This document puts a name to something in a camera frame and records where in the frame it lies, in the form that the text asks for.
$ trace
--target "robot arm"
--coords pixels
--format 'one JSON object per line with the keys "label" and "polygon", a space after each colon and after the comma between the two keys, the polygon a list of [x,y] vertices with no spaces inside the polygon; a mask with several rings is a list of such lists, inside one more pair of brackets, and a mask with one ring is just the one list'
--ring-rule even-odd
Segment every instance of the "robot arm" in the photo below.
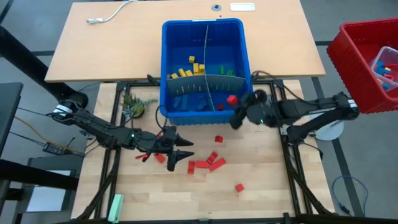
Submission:
{"label": "robot arm", "polygon": [[[300,125],[293,125],[301,117],[323,113],[322,115]],[[307,135],[327,124],[338,120],[353,120],[359,115],[359,109],[354,100],[339,93],[330,98],[305,101],[302,99],[281,100],[272,103],[262,90],[246,93],[235,109],[229,123],[233,129],[242,125],[247,117],[254,124],[265,124],[272,128],[281,128],[282,134],[289,137],[289,143],[298,144]]]}
{"label": "robot arm", "polygon": [[175,164],[186,157],[192,156],[193,152],[174,151],[174,146],[192,146],[193,143],[181,138],[175,126],[162,128],[161,136],[143,131],[139,128],[127,128],[116,126],[83,109],[79,103],[71,100],[62,101],[54,110],[48,114],[55,121],[65,125],[76,125],[88,133],[96,136],[98,143],[109,149],[138,149],[148,156],[152,153],[162,153],[168,156],[167,169],[174,171]]}

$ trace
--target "wooden work surface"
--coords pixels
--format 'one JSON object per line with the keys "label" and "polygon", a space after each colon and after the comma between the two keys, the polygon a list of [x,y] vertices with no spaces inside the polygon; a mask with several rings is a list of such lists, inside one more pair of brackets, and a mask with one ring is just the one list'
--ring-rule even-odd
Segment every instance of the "wooden work surface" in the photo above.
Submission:
{"label": "wooden work surface", "polygon": [[[253,2],[252,12],[230,11],[230,3]],[[106,19],[121,2],[74,2],[45,80],[139,80],[160,77],[162,25],[171,20],[242,20],[252,71],[278,77],[325,75],[299,0],[139,1]],[[221,11],[211,9],[219,4]]]}
{"label": "wooden work surface", "polygon": [[[302,97],[299,81],[284,82],[294,93]],[[267,91],[266,85],[254,87]],[[101,85],[95,115],[111,119],[115,89],[116,84]],[[134,87],[132,92],[143,100],[159,97],[159,87]],[[141,119],[134,120],[134,127],[157,133],[159,128],[154,119],[156,107],[156,104],[150,105]],[[164,122],[161,114],[159,120],[160,123]],[[180,161],[175,172],[169,172],[166,164],[158,163],[154,157],[142,163],[134,159],[142,153],[123,149],[116,185],[116,193],[124,194],[121,220],[274,218],[281,217],[283,212],[289,212],[294,216],[277,129],[257,126],[245,119],[237,131],[228,124],[179,126],[177,131],[183,138],[195,143],[194,146],[180,147],[181,150],[195,152],[189,159],[205,160],[212,151],[217,151],[219,158],[224,157],[227,164],[214,172],[196,168],[195,174],[188,175],[188,159]],[[224,136],[222,144],[214,142],[217,134]],[[307,138],[305,141],[316,146],[314,138]],[[308,186],[321,203],[333,211],[318,151],[306,145],[299,146],[299,149]],[[103,158],[104,149],[100,147],[84,158],[72,212],[73,218],[77,217],[94,197],[100,182]],[[238,183],[242,183],[245,188],[239,194],[234,189]],[[298,191],[299,199],[302,201],[301,191]],[[106,208],[108,193],[103,202],[103,208]],[[303,203],[301,206],[302,211],[305,211]]]}

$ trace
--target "red cube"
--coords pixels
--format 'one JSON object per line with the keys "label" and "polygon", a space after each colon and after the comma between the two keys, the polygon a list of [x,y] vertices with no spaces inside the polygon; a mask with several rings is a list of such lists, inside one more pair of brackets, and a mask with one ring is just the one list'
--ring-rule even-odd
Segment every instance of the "red cube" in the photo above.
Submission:
{"label": "red cube", "polygon": [[244,189],[244,187],[243,187],[242,184],[238,184],[237,186],[235,186],[235,189],[239,193],[239,192],[241,192]]}
{"label": "red cube", "polygon": [[239,100],[235,95],[230,95],[226,101],[228,102],[229,105],[235,106],[238,104]]}

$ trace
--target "floor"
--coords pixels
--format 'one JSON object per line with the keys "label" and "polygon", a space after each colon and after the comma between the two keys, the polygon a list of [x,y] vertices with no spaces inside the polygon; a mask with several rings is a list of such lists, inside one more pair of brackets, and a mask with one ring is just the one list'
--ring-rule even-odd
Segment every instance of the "floor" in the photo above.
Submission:
{"label": "floor", "polygon": [[[57,46],[72,2],[72,0],[0,0],[0,12],[4,8],[7,11],[6,14],[0,14],[0,23],[29,50],[47,55],[40,56],[39,59],[49,65],[52,59],[51,53]],[[339,25],[343,22],[398,16],[398,1],[396,0],[301,0],[301,3],[316,41],[332,40],[339,30]],[[326,47],[319,46],[318,51],[326,70],[326,76],[319,78],[322,92],[325,96],[334,95],[339,91],[347,93],[326,54]],[[51,95],[1,57],[0,71],[0,82],[22,82],[24,84],[20,107],[39,113],[48,113],[54,109],[57,102]],[[300,82],[306,99],[316,98],[317,94],[320,94],[315,91],[311,78],[301,78]],[[74,89],[80,89],[87,84],[90,83],[68,83]],[[88,109],[92,111],[98,85],[93,85],[85,89],[84,92],[90,98]],[[49,118],[25,111],[19,110],[17,115],[55,142],[67,144],[72,137],[76,136],[71,147],[82,151],[85,146],[85,138],[79,134],[76,127],[57,124]],[[398,151],[396,151],[394,139],[397,120],[398,112],[362,114],[355,121],[345,122],[345,130],[340,137],[339,142],[351,175],[361,180],[369,190],[366,205],[367,217],[398,218],[398,179],[395,175],[395,171],[398,169],[396,163]],[[40,140],[18,121],[13,122],[11,130]],[[318,141],[318,145],[325,154],[323,166],[331,187],[332,182],[341,175],[334,144],[330,141]],[[27,164],[31,157],[49,156],[52,155],[42,152],[41,146],[10,134],[1,158]],[[359,201],[363,203],[364,190],[358,183],[354,182],[354,185]],[[353,211],[344,182],[337,182],[335,190],[340,202]],[[338,204],[335,205],[336,211],[343,214],[338,208]],[[12,223],[14,216],[11,214],[14,213],[15,206],[15,202],[6,202],[0,223]],[[25,214],[22,223],[67,221],[70,212],[67,210],[55,213]]]}

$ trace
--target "white cable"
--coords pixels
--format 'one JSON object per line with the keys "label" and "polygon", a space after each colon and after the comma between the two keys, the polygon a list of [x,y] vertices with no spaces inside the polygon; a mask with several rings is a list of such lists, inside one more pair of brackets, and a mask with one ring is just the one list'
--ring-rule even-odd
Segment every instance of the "white cable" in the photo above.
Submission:
{"label": "white cable", "polygon": [[107,19],[103,19],[103,18],[87,19],[86,22],[89,23],[89,24],[97,24],[97,23],[108,22],[108,21],[110,21],[114,16],[116,16],[116,14],[120,11],[120,9],[121,9],[124,5],[126,5],[126,4],[129,3],[129,2],[133,2],[133,1],[138,1],[138,0],[128,0],[128,1],[125,1],[123,4],[121,4],[121,5],[119,6],[119,9],[116,10],[116,12],[114,12],[114,14],[113,14],[112,16],[110,16],[109,18],[107,18]]}

